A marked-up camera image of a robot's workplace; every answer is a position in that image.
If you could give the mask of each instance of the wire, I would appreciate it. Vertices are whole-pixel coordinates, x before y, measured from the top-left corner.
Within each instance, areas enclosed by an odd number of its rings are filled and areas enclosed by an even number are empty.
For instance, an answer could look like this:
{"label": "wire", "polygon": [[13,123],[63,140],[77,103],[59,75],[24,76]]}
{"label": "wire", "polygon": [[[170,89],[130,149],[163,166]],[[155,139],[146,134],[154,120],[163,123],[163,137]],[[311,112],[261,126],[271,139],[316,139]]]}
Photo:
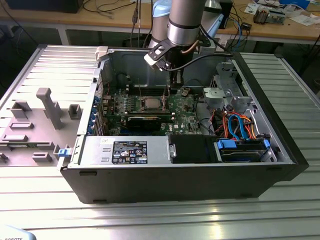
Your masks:
{"label": "wire", "polygon": [[126,4],[126,5],[122,5],[122,6],[118,6],[118,7],[115,7],[115,8],[113,8],[113,9],[108,9],[108,10],[101,10],[101,11],[96,11],[96,10],[90,10],[90,9],[88,9],[88,8],[86,8],[86,4],[88,3],[88,2],[90,2],[91,0],[87,0],[87,1],[85,1],[84,3],[83,3],[83,9],[84,10],[87,10],[88,12],[91,12],[91,13],[107,13],[107,12],[111,12],[111,11],[114,11],[114,10],[117,10],[117,9],[120,9],[120,8],[124,8],[124,7],[127,7],[127,6],[130,6],[130,5],[132,5],[132,4],[135,4],[136,2],[135,1],[133,1],[133,2],[131,2],[131,3],[129,3],[129,4]]}
{"label": "wire", "polygon": [[239,44],[240,44],[240,40],[241,40],[241,36],[242,36],[242,30],[241,30],[241,27],[240,27],[240,23],[238,21],[236,21],[236,20],[233,20],[233,21],[238,24],[238,29],[239,29],[238,43],[237,43],[237,45],[235,47],[235,50],[237,50],[238,47],[239,47]]}
{"label": "wire", "polygon": [[[98,11],[98,10],[99,10],[99,11],[103,11],[103,10],[101,9],[101,7],[107,6],[107,5],[116,4],[116,3],[118,3],[120,0],[116,0],[116,1],[114,1],[114,2],[112,2],[112,3],[104,3],[104,4],[101,4],[101,5],[98,5],[97,1],[98,1],[98,0],[94,0],[96,10],[97,10],[97,11]],[[109,18],[109,19],[113,19],[113,17],[112,17],[113,12],[112,12],[112,11],[108,11],[108,12],[98,12],[98,14],[100,14],[101,16],[105,16],[105,17],[107,17],[107,18]]]}
{"label": "wire", "polygon": [[200,126],[203,127],[205,130],[207,130],[207,131],[209,132],[209,134],[212,133],[214,136],[216,136],[215,133],[214,133],[211,129],[207,128],[204,124],[201,123],[201,121],[204,120],[204,119],[206,119],[206,118],[203,118],[203,119],[201,119],[201,120],[199,120],[199,118],[198,118],[197,106],[198,106],[198,103],[199,103],[199,99],[200,99],[200,98],[201,98],[201,96],[199,96],[199,97],[197,98],[197,100],[196,100],[196,102],[195,102],[195,105],[194,105],[194,115],[195,115],[195,118],[196,118],[196,120],[199,122]]}
{"label": "wire", "polygon": [[184,82],[184,85],[187,84],[187,82],[192,81],[192,80],[197,81],[198,83],[200,83],[202,87],[204,87],[204,88],[206,87],[199,79],[196,79],[196,78],[188,79],[187,81]]}
{"label": "wire", "polygon": [[132,28],[131,28],[131,33],[130,33],[130,48],[132,48],[132,35],[134,33],[135,30],[135,24],[132,24]]}
{"label": "wire", "polygon": [[182,54],[189,54],[198,45],[199,40],[196,40],[187,50],[181,51]]}
{"label": "wire", "polygon": [[254,132],[254,125],[251,124],[251,131],[252,131],[252,136],[254,139],[256,139],[256,135],[255,135],[255,132]]}
{"label": "wire", "polygon": [[19,33],[19,37],[18,37],[18,40],[16,41],[16,53],[20,56],[20,53],[19,53],[19,42],[20,42],[20,37],[21,37],[21,34],[22,34],[22,32],[23,32],[24,30],[23,29],[21,29],[21,32]]}
{"label": "wire", "polygon": [[109,87],[109,89],[110,89],[109,82],[108,82],[108,81],[106,81],[106,80],[102,80],[102,81],[101,81],[101,82],[99,82],[99,84],[96,86],[96,88],[95,88],[95,90],[96,90],[96,91],[99,89],[100,84],[102,84],[102,83],[107,83],[107,84],[108,84],[108,87]]}
{"label": "wire", "polygon": [[173,69],[164,68],[164,70],[167,72],[178,71],[178,70],[184,69],[185,67],[188,67],[189,65],[195,63],[196,61],[198,61],[200,59],[204,59],[204,58],[208,58],[208,57],[230,57],[230,54],[229,53],[212,53],[212,54],[208,54],[208,55],[202,55],[202,56],[198,56],[195,59],[192,59],[191,61],[187,62],[185,65],[182,65],[180,67],[173,68]]}
{"label": "wire", "polygon": [[141,1],[140,0],[140,4],[139,4],[139,20],[138,20],[138,26],[139,26],[139,30],[138,30],[138,48],[140,47],[140,30],[141,30]]}
{"label": "wire", "polygon": [[29,36],[29,38],[34,42],[35,45],[39,45],[38,42],[20,25],[20,23],[18,23],[13,16],[10,15],[10,13],[7,11],[7,9],[5,8],[4,4],[2,3],[2,1],[0,0],[0,4],[1,7],[3,8],[3,10],[6,12],[6,14],[21,28],[23,29],[23,31],[25,32],[25,34],[27,34]]}
{"label": "wire", "polygon": [[203,32],[204,35],[206,35],[207,38],[211,39],[215,45],[217,45],[218,47],[220,47],[221,49],[223,49],[224,51],[226,51],[227,53],[230,54],[230,57],[233,56],[233,54],[226,48],[224,47],[223,45],[221,45],[218,41],[214,40],[210,35],[209,33],[207,33],[207,31],[205,30],[204,26],[202,26],[202,24],[200,25],[200,29],[201,31]]}
{"label": "wire", "polygon": [[229,130],[230,134],[232,136],[234,136],[238,141],[240,141],[240,138],[236,134],[234,134],[233,131],[232,131],[232,126],[231,126],[231,119],[232,118],[237,118],[238,119],[239,125],[240,125],[241,135],[242,135],[242,137],[244,139],[248,139],[248,135],[247,135],[247,133],[245,132],[245,129],[244,129],[244,122],[242,121],[242,119],[241,119],[241,117],[239,115],[233,114],[228,119],[228,130]]}
{"label": "wire", "polygon": [[148,34],[146,35],[146,37],[145,37],[145,39],[143,41],[143,45],[142,45],[143,48],[146,47],[147,39],[151,34],[152,28],[154,27],[154,10],[153,10],[154,1],[153,0],[151,0],[151,4],[150,5],[151,5],[151,28],[150,28]]}

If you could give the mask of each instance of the desk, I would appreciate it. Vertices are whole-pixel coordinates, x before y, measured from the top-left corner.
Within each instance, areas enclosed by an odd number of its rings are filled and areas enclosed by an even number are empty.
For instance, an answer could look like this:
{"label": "desk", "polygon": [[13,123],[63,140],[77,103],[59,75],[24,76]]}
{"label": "desk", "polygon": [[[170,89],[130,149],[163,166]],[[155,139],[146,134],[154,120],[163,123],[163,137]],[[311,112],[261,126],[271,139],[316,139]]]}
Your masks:
{"label": "desk", "polygon": [[[99,4],[111,3],[113,0],[97,0]],[[249,40],[279,43],[296,43],[296,44],[313,44],[320,33],[320,25],[304,26],[291,19],[286,19],[284,25],[278,24],[255,24],[253,15],[243,13],[245,5],[250,0],[235,0],[235,8],[239,16],[244,21],[252,24]],[[130,3],[130,0],[120,0],[118,3],[111,5],[116,8]],[[95,12],[88,12],[81,8],[78,13],[62,13],[49,11],[30,11],[30,10],[11,10],[5,3],[9,13],[23,26],[36,28],[53,28],[57,29],[63,45],[69,45],[66,30],[86,30],[102,32],[123,32],[130,33],[132,28],[132,14],[135,5],[126,6],[113,12],[113,19],[100,15]],[[95,2],[91,1],[86,5],[87,8],[95,10]],[[311,5],[308,10],[320,11],[319,6]],[[10,26],[14,23],[9,16],[0,8],[0,25]],[[150,4],[141,5],[141,33],[147,33],[151,27]],[[229,21],[226,29],[219,29],[218,38],[228,39],[236,34],[237,30],[233,23]]]}

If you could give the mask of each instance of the power connector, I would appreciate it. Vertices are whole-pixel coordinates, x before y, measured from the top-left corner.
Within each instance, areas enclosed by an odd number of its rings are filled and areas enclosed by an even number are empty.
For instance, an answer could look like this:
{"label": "power connector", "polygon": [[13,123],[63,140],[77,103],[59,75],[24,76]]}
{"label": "power connector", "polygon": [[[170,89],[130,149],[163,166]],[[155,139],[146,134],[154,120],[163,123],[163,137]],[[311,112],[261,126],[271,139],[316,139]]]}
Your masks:
{"label": "power connector", "polygon": [[249,23],[247,23],[247,22],[243,22],[243,23],[241,24],[241,26],[240,26],[241,29],[247,30],[247,31],[250,31],[251,27],[252,27],[252,25],[249,24]]}

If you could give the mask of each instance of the computer case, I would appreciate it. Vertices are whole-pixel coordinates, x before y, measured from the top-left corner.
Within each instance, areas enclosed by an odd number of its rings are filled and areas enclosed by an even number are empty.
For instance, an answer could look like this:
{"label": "computer case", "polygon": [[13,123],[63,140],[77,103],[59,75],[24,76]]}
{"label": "computer case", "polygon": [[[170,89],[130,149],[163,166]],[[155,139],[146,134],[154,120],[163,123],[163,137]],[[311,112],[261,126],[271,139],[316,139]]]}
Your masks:
{"label": "computer case", "polygon": [[55,11],[76,14],[84,0],[6,0],[15,10]]}

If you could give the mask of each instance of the warning label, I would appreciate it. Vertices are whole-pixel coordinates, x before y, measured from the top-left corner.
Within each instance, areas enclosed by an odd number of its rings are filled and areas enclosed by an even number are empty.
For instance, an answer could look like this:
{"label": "warning label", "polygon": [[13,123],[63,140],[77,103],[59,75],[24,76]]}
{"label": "warning label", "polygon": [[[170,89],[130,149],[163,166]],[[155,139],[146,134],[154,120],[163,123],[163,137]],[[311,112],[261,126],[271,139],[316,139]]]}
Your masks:
{"label": "warning label", "polygon": [[112,154],[113,164],[147,164],[146,141],[115,141]]}

